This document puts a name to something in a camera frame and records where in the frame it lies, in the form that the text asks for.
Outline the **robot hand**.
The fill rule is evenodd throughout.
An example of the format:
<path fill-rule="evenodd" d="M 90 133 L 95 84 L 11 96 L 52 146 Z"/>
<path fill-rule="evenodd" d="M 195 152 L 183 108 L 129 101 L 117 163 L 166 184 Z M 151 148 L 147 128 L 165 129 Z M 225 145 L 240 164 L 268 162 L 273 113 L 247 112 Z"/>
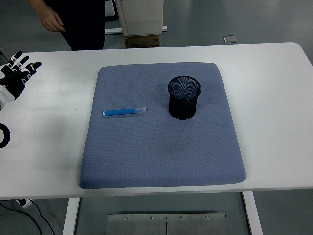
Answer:
<path fill-rule="evenodd" d="M 22 58 L 22 51 L 19 51 L 0 67 L 0 92 L 9 95 L 8 102 L 21 95 L 26 83 L 42 65 L 40 61 L 25 65 L 28 59 L 29 56 Z"/>

